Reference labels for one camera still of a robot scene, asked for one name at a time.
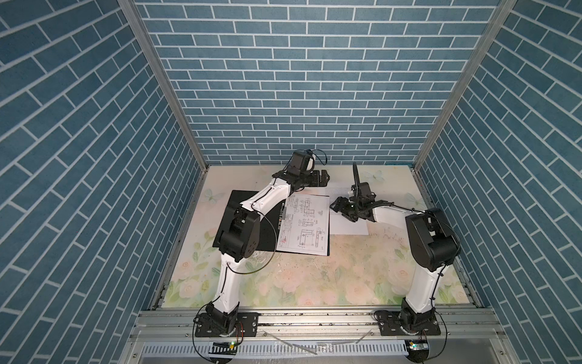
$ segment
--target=black clipboard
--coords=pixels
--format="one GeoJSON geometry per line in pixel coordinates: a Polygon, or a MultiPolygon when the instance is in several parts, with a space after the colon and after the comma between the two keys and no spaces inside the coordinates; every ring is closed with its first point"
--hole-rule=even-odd
{"type": "MultiPolygon", "coordinates": [[[[258,191],[241,191],[241,190],[232,190],[230,194],[230,198],[228,199],[230,202],[241,203],[242,201],[246,201],[249,198],[253,197],[257,194],[258,191]]],[[[277,231],[277,236],[279,236],[279,220],[281,218],[281,212],[283,209],[285,201],[279,202],[275,207],[271,209],[265,216],[269,219],[270,222],[273,223],[273,227],[277,231]]],[[[269,222],[265,219],[261,220],[261,231],[259,232],[258,238],[258,246],[257,250],[262,252],[272,252],[275,249],[277,241],[275,240],[275,236],[273,234],[273,229],[269,225],[269,222]]],[[[304,255],[314,255],[314,254],[306,254],[306,253],[296,253],[296,252],[283,252],[277,250],[279,253],[289,253],[289,254],[304,254],[304,255]]],[[[329,234],[328,234],[328,254],[329,256],[329,234]]]]}

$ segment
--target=vent grille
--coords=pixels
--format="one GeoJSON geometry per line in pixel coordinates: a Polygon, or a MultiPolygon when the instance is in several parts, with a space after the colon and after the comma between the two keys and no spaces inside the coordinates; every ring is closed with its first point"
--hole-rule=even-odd
{"type": "MultiPolygon", "coordinates": [[[[333,342],[317,341],[289,341],[309,351],[316,352],[320,356],[386,356],[408,355],[404,340],[366,340],[358,344],[333,344],[333,342]]],[[[208,356],[209,350],[213,354],[221,356],[220,349],[212,346],[212,341],[200,341],[196,343],[200,354],[208,356]]],[[[245,342],[239,346],[236,354],[238,359],[256,359],[262,356],[270,358],[299,358],[313,356],[313,354],[298,347],[291,347],[279,341],[254,341],[245,342]]],[[[189,358],[196,357],[191,343],[187,342],[148,342],[144,345],[142,356],[146,358],[189,358]]]]}

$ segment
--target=metal corner post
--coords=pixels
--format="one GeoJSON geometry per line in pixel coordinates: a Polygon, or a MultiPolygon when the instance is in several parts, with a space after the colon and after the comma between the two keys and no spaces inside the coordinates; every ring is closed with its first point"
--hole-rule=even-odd
{"type": "Polygon", "coordinates": [[[146,29],[146,25],[140,16],[135,1],[118,0],[118,2],[123,15],[125,15],[125,18],[127,19],[127,22],[141,47],[141,50],[144,52],[145,59],[147,60],[152,72],[154,72],[155,78],[158,80],[158,84],[162,89],[164,96],[166,97],[170,109],[172,109],[172,112],[176,117],[178,125],[180,125],[180,128],[184,133],[184,137],[186,138],[188,145],[194,154],[194,157],[200,164],[202,171],[205,172],[208,169],[208,164],[206,163],[206,160],[204,160],[202,151],[196,143],[196,139],[194,138],[192,129],[188,124],[184,110],[182,110],[182,106],[180,106],[178,97],[176,96],[172,84],[170,83],[170,80],[164,71],[162,62],[158,57],[154,43],[151,41],[150,35],[146,29]]]}
{"type": "Polygon", "coordinates": [[[414,169],[418,170],[427,159],[428,153],[430,152],[432,146],[436,143],[442,129],[445,127],[451,114],[457,107],[461,97],[463,96],[463,93],[471,82],[473,75],[477,71],[481,61],[483,61],[483,58],[485,58],[489,47],[493,43],[493,40],[495,40],[495,37],[501,30],[503,23],[509,16],[509,13],[513,9],[516,2],[517,0],[499,1],[499,5],[493,11],[491,19],[487,24],[487,28],[485,28],[483,35],[479,38],[479,41],[477,42],[471,57],[469,57],[469,60],[467,61],[467,65],[463,69],[463,73],[459,77],[457,83],[455,83],[455,86],[450,92],[449,98],[445,101],[445,104],[443,105],[441,113],[437,117],[434,126],[428,133],[427,139],[424,141],[423,146],[416,155],[416,158],[413,162],[414,169]]]}

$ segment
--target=aluminum frame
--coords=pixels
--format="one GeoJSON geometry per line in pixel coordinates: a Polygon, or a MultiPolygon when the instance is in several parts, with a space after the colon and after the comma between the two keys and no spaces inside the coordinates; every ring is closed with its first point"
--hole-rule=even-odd
{"type": "Polygon", "coordinates": [[[473,53],[471,53],[471,57],[469,57],[459,80],[455,83],[455,86],[453,86],[449,98],[445,101],[441,113],[436,118],[434,126],[431,131],[428,132],[426,140],[414,158],[413,167],[415,169],[419,169],[424,164],[424,161],[428,157],[428,153],[432,146],[437,142],[438,136],[449,121],[451,114],[453,114],[453,111],[461,100],[463,93],[467,89],[467,86],[469,86],[473,75],[477,71],[481,61],[483,61],[483,58],[485,58],[489,47],[493,43],[493,40],[495,40],[495,37],[501,30],[503,23],[508,18],[509,13],[515,6],[516,2],[517,0],[501,0],[497,8],[493,11],[489,23],[487,24],[487,28],[485,28],[483,35],[479,37],[475,49],[473,50],[473,53]]]}
{"type": "Polygon", "coordinates": [[[144,53],[145,59],[149,64],[152,72],[154,73],[155,78],[158,80],[159,87],[161,88],[170,109],[172,110],[174,117],[176,118],[180,129],[184,133],[184,137],[194,154],[194,157],[200,164],[200,168],[204,172],[208,170],[208,163],[204,159],[204,155],[200,150],[200,147],[196,143],[196,139],[194,138],[194,133],[188,123],[186,118],[186,114],[184,114],[184,110],[178,101],[178,97],[176,95],[176,91],[172,87],[170,80],[168,79],[168,75],[162,66],[162,61],[158,56],[158,53],[155,50],[154,43],[151,41],[151,38],[148,34],[146,29],[146,24],[144,23],[139,10],[135,4],[134,0],[118,0],[119,6],[121,7],[121,11],[123,15],[127,19],[129,27],[133,31],[133,35],[135,35],[137,42],[139,43],[141,50],[144,53]]]}
{"type": "Polygon", "coordinates": [[[152,296],[150,304],[148,306],[152,310],[158,309],[162,304],[165,289],[167,289],[168,285],[170,284],[170,279],[172,278],[174,267],[176,266],[176,262],[178,261],[178,256],[180,255],[180,251],[182,249],[182,245],[184,244],[186,234],[188,233],[188,228],[190,227],[192,216],[194,216],[194,211],[196,210],[196,205],[200,200],[200,195],[202,194],[202,188],[204,187],[204,182],[206,181],[207,175],[208,170],[203,171],[198,177],[198,181],[196,182],[196,188],[194,189],[194,193],[192,193],[192,197],[190,198],[190,203],[188,205],[186,213],[184,214],[184,219],[182,219],[182,224],[180,225],[180,230],[178,230],[178,235],[176,236],[175,243],[172,247],[172,250],[170,251],[168,261],[166,262],[164,270],[160,276],[159,283],[156,287],[155,293],[152,296]]]}

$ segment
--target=technical drawing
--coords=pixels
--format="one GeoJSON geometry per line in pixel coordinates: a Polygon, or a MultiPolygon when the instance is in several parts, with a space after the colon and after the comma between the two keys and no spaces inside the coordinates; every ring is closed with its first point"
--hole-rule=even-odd
{"type": "Polygon", "coordinates": [[[303,213],[305,215],[315,215],[315,210],[310,209],[311,207],[311,200],[305,200],[305,205],[303,206],[303,213]]]}
{"type": "Polygon", "coordinates": [[[291,195],[281,217],[277,249],[314,255],[328,254],[329,197],[291,195]]]}
{"type": "Polygon", "coordinates": [[[313,230],[306,229],[301,230],[301,236],[299,237],[299,245],[317,247],[317,239],[315,238],[315,234],[313,234],[313,230]]]}

